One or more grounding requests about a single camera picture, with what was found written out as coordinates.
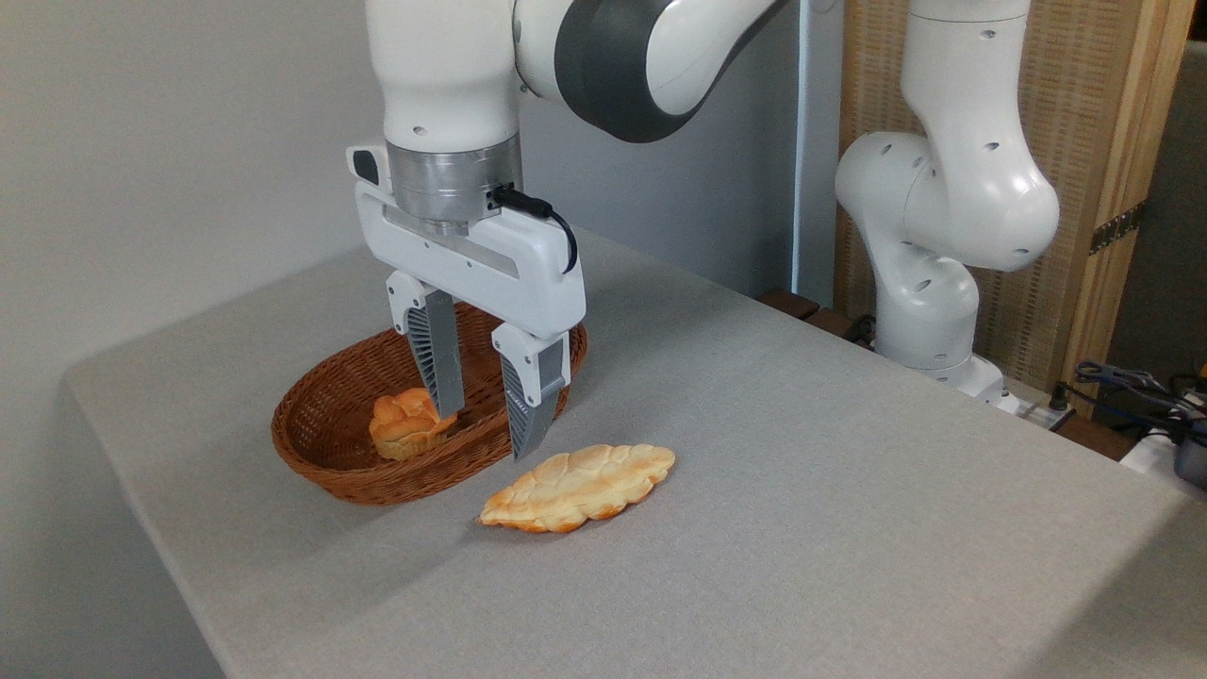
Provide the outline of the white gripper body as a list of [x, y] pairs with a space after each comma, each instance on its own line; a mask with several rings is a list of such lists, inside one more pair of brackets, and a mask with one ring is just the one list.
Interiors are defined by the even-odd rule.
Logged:
[[562, 228], [502, 209], [461, 229], [436, 227], [397, 207], [387, 151], [346, 151], [358, 175], [356, 204], [372, 253], [400, 273], [443, 289], [532, 336], [554, 336], [585, 318], [585, 279], [568, 267]]

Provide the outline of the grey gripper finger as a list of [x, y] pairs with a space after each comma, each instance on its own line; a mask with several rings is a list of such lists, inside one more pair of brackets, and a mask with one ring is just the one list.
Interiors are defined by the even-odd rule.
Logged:
[[492, 330], [502, 365], [512, 455], [531, 453], [546, 438], [561, 390], [570, 384], [570, 336], [540, 339], [502, 323]]
[[395, 330], [408, 340], [438, 415], [460, 412], [465, 396], [454, 298], [400, 271], [389, 275], [387, 293]]

